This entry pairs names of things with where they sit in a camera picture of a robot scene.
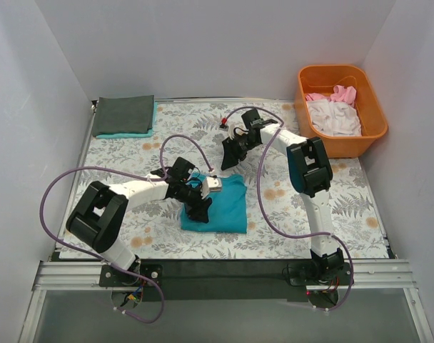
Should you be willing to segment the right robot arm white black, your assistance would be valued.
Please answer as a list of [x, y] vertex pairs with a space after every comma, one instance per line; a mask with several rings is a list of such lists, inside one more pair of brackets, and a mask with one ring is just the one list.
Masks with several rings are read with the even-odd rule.
[[[246, 158], [247, 153], [257, 146], [264, 146], [258, 164], [256, 191], [258, 205], [266, 224], [277, 234], [289, 239], [310, 239], [311, 270], [309, 278], [327, 284], [338, 278], [343, 270], [346, 248], [334, 234], [329, 207], [330, 183], [333, 171], [326, 148], [318, 137], [305, 138], [284, 127], [284, 121], [274, 113], [257, 106], [245, 106], [241, 116], [245, 127], [231, 128], [223, 117], [219, 128], [227, 131], [223, 140], [222, 170], [230, 169]], [[292, 235], [282, 232], [268, 218], [261, 198], [261, 172], [270, 148], [286, 156], [291, 185], [300, 194], [306, 208], [310, 232]]]

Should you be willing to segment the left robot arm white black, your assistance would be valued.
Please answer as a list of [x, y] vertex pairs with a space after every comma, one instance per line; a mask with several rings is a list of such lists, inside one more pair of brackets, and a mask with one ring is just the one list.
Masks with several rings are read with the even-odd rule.
[[186, 216], [209, 223], [211, 192], [219, 192], [222, 182], [215, 176], [191, 176], [195, 166], [179, 157], [165, 169], [157, 169], [144, 180], [105, 185], [92, 182], [79, 199], [66, 222], [67, 231], [87, 244], [104, 260], [114, 263], [116, 277], [131, 286], [141, 276], [137, 256], [119, 238], [126, 212], [149, 202], [175, 199], [184, 204]]

